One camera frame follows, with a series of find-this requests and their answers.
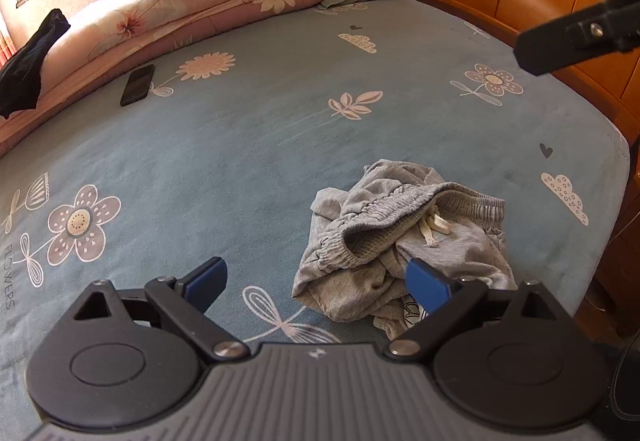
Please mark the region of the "pink floral folded quilt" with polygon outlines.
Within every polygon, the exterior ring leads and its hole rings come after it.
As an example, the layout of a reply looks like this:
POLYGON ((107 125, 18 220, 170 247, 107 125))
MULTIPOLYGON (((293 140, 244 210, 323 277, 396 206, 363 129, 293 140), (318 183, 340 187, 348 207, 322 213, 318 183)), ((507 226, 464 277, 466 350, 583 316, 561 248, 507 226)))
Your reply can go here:
POLYGON ((70 20, 41 68, 41 91, 33 109, 1 123, 1 153, 94 89, 93 83, 128 57, 201 17, 244 0, 99 0, 70 20))

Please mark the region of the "black smartphone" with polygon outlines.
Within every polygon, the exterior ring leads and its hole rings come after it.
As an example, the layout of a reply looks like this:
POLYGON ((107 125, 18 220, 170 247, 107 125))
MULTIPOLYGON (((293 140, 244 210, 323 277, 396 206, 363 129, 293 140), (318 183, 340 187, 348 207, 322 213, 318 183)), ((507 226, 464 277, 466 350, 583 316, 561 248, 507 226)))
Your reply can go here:
POLYGON ((128 77, 120 106, 125 107, 143 100, 149 93, 155 65, 149 64, 134 70, 128 77))

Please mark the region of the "grey sweatpants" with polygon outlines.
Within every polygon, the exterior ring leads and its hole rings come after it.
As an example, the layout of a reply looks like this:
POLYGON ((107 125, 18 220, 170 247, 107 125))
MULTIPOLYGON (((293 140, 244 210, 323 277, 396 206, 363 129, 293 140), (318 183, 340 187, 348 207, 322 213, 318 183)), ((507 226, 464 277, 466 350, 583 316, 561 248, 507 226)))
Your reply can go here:
POLYGON ((292 296, 337 323, 370 317, 394 339, 427 311, 410 297, 408 265, 513 289, 500 198, 446 181, 431 167, 381 159, 349 190, 319 190, 292 296))

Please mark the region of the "blue floral bed sheet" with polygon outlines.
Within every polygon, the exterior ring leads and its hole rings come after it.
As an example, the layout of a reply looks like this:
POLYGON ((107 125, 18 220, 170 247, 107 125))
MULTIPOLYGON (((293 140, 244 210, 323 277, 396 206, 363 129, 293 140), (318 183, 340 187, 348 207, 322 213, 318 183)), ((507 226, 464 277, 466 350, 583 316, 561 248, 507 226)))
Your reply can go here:
POLYGON ((218 256, 210 317, 263 341, 384 343, 370 319, 296 302, 311 204, 381 159, 501 198, 513 274, 578 308, 620 212, 626 138, 578 93, 522 71, 502 42, 415 0, 310 8, 188 44, 149 96, 117 78, 1 161, 1 435, 39 417, 26 365, 97 279, 136 288, 218 256))

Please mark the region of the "black garment on quilt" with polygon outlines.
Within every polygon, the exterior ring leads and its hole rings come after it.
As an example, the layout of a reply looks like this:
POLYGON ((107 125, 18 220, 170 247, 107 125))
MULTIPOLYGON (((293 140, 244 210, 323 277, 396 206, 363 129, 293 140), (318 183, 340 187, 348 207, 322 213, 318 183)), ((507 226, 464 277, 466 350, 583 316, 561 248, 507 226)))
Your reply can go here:
POLYGON ((59 8, 43 19, 38 30, 1 68, 0 115, 35 109, 41 91, 41 68, 53 45, 70 29, 59 8))

